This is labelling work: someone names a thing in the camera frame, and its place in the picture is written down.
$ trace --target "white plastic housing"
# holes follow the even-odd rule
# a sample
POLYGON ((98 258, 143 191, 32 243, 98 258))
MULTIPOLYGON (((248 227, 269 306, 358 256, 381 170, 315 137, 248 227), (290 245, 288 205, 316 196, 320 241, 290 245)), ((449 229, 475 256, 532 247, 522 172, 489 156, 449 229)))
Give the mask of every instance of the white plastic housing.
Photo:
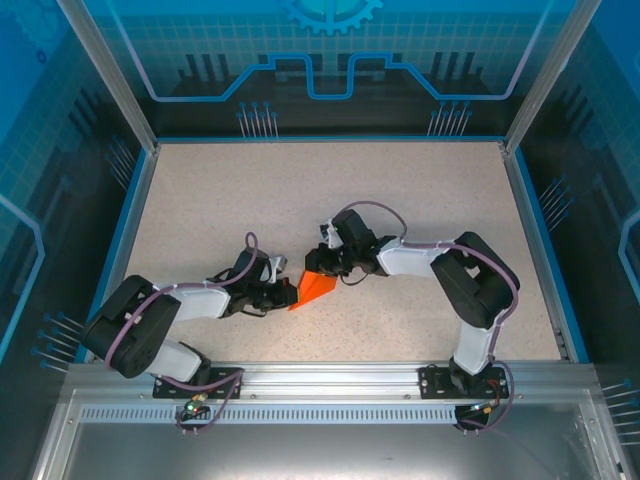
POLYGON ((229 305, 231 297, 223 288, 194 288, 174 290, 169 295, 182 305, 174 322, 183 322, 201 317, 220 318, 229 305))
POLYGON ((387 275, 416 275, 433 277, 431 262, 447 248, 409 248, 396 238, 387 243, 378 254, 378 262, 387 275))
POLYGON ((172 377, 179 382, 188 382, 198 370, 201 362, 200 357, 184 345, 165 340, 158 355, 145 372, 172 377))
POLYGON ((489 344, 495 324, 489 330, 472 327, 462 322, 460 339, 453 354, 453 360, 460 368, 471 375, 477 375, 489 363, 489 344))

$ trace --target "robotic arm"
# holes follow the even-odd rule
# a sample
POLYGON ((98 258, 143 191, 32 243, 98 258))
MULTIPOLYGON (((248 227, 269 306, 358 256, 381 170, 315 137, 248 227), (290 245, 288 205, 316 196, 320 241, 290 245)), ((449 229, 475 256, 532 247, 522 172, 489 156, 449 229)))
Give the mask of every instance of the robotic arm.
MULTIPOLYGON (((207 280, 218 283, 223 277, 234 278, 249 265, 252 254, 253 249, 246 248, 233 267, 207 280)), ((165 340, 169 328, 173 322, 201 317, 225 318, 236 313, 264 316, 293 305, 298 300, 297 288, 287 277, 278 278, 286 264, 285 257, 269 257, 258 250, 249 270, 234 283, 204 288, 207 283, 203 282, 202 286, 194 284, 193 288, 160 295, 122 338, 111 367, 126 378, 147 372, 192 385, 207 383, 209 361, 183 343, 165 340)), ((105 359, 126 321, 158 290, 138 275, 127 278, 85 327, 83 345, 105 359)))
POLYGON ((324 241, 305 257, 307 271, 344 278, 360 267, 369 275, 438 279, 463 322, 449 365, 450 380, 461 393, 472 390, 491 362, 497 319, 515 300, 512 287, 520 288, 495 252, 473 232, 438 243, 377 238, 351 209, 321 225, 320 231, 324 241))

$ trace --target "orange object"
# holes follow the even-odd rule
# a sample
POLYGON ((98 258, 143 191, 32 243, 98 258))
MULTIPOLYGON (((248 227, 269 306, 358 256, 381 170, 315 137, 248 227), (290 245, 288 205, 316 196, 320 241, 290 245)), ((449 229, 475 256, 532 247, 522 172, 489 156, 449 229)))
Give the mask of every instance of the orange object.
POLYGON ((327 277, 321 273, 305 270, 300 277, 298 285, 298 303, 291 305, 289 310, 294 310, 311 300, 321 297, 336 288, 336 277, 327 277))

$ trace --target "beige work surface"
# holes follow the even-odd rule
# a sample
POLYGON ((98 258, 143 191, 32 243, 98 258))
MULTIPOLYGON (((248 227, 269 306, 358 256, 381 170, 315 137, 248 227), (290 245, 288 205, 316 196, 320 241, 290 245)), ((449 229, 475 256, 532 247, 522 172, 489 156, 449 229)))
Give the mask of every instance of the beige work surface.
MULTIPOLYGON (((261 250, 289 259, 285 273, 297 283, 320 241, 318 226, 361 199, 395 208, 409 240, 481 235, 522 284, 497 355, 559 358, 494 143, 165 145, 128 274, 158 284, 200 281, 232 266, 251 230, 261 250)), ((358 211, 376 235, 400 232, 387 212, 358 211)), ((169 338, 218 361, 445 360, 460 322, 435 278, 369 277, 293 312, 176 324, 169 338)))

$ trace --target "blue enclosure wall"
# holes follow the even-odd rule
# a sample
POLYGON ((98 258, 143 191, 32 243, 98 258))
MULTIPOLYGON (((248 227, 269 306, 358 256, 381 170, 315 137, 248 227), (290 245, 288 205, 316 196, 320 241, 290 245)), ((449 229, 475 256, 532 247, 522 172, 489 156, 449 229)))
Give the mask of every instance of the blue enclosure wall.
MULTIPOLYGON (((638 2, 603 0, 521 146, 588 354, 604 386, 630 378, 635 388, 640 385, 639 15, 638 2)), ((615 413, 633 410, 627 406, 615 413)), ((621 431, 637 430, 637 417, 626 417, 632 425, 621 431)))
POLYGON ((161 137, 504 135, 574 0, 87 2, 161 137))
POLYGON ((0 0, 0 69, 0 471, 18 479, 77 347, 45 317, 86 320, 140 145, 55 2, 0 0))

